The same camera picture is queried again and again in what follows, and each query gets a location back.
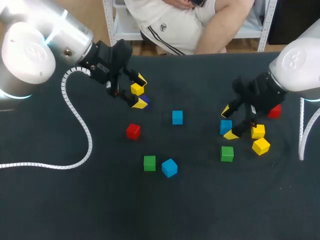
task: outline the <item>cable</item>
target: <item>cable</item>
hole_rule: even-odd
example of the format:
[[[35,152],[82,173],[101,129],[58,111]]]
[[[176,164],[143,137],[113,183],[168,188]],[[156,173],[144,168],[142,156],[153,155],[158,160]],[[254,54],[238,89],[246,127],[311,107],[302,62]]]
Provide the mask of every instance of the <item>cable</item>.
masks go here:
[[[89,131],[86,123],[83,121],[83,119],[81,118],[81,116],[79,115],[77,110],[74,108],[74,106],[70,102],[68,95],[67,95],[67,91],[66,91],[67,79],[74,72],[82,72],[82,73],[90,76],[90,71],[88,69],[82,68],[82,67],[73,67],[64,74],[64,76],[62,78],[62,82],[61,82],[62,96],[63,96],[66,104],[68,105],[68,107],[70,108],[70,110],[72,111],[74,116],[76,117],[76,119],[78,119],[79,123],[83,127],[83,130],[85,131],[85,134],[88,139],[88,151],[86,152],[86,155],[84,156],[84,158],[75,164],[67,165],[67,166],[51,165],[51,164],[44,164],[44,163],[39,163],[39,162],[16,162],[16,163],[0,164],[0,169],[14,168],[14,167],[39,167],[39,168],[56,169],[56,170],[68,170],[68,169],[74,169],[76,167],[79,167],[80,165],[84,164],[88,160],[88,158],[91,155],[92,148],[93,148],[91,134],[90,134],[90,131]]]
[[[299,145],[299,159],[301,161],[304,160],[304,153],[305,153],[305,149],[306,149],[306,142],[307,142],[308,135],[311,131],[312,126],[315,124],[315,122],[319,116],[320,116],[320,108],[313,114],[310,121],[308,122],[308,124],[305,127],[305,130],[304,130],[304,133],[302,136],[302,140],[301,140],[301,144]]]
[[[300,98],[300,128],[299,128],[299,148],[301,146],[302,137],[304,135],[304,121],[305,121],[305,99]]]

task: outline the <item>dark tablecloth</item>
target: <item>dark tablecloth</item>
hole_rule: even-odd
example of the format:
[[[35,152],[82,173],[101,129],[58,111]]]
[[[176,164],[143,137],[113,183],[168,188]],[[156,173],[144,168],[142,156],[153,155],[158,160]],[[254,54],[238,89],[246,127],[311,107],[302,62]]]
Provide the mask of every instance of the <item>dark tablecloth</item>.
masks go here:
[[[147,110],[74,73],[67,93],[91,131],[92,155],[72,170],[1,169],[0,239],[320,239],[320,130],[316,123],[299,161],[299,97],[288,94],[280,119],[260,119],[271,144],[265,155],[253,152],[249,133],[219,135],[232,81],[267,71],[276,56],[133,57],[130,67],[148,81]],[[0,113],[0,163],[70,165],[86,154],[86,135],[61,94],[66,70],[59,63],[37,93]],[[183,110],[183,126],[172,126],[172,110]],[[307,104],[306,119],[315,110]],[[243,112],[231,119],[242,121]],[[141,126],[138,141],[126,138],[130,123]],[[221,146],[234,147],[232,163],[220,162]],[[144,172],[147,155],[156,155],[156,172]],[[170,158],[178,174],[166,178],[161,163]]]

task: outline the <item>person's arm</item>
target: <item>person's arm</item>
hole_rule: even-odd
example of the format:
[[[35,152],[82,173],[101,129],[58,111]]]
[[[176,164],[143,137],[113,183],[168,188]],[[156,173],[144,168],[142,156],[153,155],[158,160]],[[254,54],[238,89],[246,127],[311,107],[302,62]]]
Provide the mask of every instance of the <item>person's arm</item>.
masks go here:
[[[174,6],[178,9],[192,9],[194,7],[194,5],[192,4],[191,1],[189,0],[162,0],[164,1],[166,4],[169,4],[171,6]]]

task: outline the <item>cube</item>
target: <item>cube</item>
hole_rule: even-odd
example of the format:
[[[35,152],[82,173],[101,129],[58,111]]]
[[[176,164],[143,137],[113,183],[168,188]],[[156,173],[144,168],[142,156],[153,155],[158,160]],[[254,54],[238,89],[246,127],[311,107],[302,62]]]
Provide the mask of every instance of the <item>cube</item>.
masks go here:
[[[268,118],[270,119],[277,119],[280,117],[281,115],[281,105],[278,104],[277,106],[275,106],[268,114]]]
[[[140,96],[141,94],[143,94],[145,92],[145,88],[143,86],[140,86],[137,83],[134,83],[131,85],[131,92],[132,92],[132,94]]]
[[[169,160],[162,163],[162,172],[167,178],[172,177],[178,172],[178,165],[170,158]]]
[[[141,133],[141,128],[139,125],[131,123],[126,129],[126,136],[128,139],[138,140]]]
[[[267,142],[264,138],[260,138],[253,142],[252,149],[258,154],[259,156],[265,154],[269,151],[270,143]]]
[[[145,172],[155,172],[156,156],[144,156],[143,169]]]
[[[143,94],[140,96],[140,98],[146,102],[147,106],[145,107],[145,109],[148,109],[149,108],[149,104],[150,104],[150,99],[147,97],[147,95]]]
[[[183,111],[172,111],[172,124],[182,125],[184,122]]]
[[[231,120],[221,120],[220,122],[220,135],[225,135],[232,129],[232,121]]]
[[[251,137],[252,139],[262,139],[265,137],[266,130],[265,125],[257,124],[256,127],[252,127],[251,129]]]
[[[221,162],[232,162],[234,160],[234,148],[232,146],[221,147]]]

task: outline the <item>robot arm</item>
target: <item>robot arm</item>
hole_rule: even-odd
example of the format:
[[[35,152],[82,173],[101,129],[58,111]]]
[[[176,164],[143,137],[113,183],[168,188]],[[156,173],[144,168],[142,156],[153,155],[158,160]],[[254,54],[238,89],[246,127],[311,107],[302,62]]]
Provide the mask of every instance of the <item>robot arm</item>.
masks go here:
[[[268,72],[247,82],[239,77],[232,88],[237,98],[229,102],[221,115],[228,118],[244,104],[246,117],[224,135],[229,140],[240,138],[255,127],[257,116],[267,115],[285,100],[287,92],[320,105],[320,19],[284,48]]]
[[[285,47],[269,67],[281,88],[320,102],[320,19]]]
[[[124,41],[114,47],[95,44],[92,31],[53,0],[1,0],[0,22],[6,30],[0,57],[0,110],[14,108],[46,82],[56,59],[89,69],[93,79],[107,83],[111,96],[143,108],[138,96],[119,87],[121,71],[139,86],[147,84],[127,69],[132,49]]]

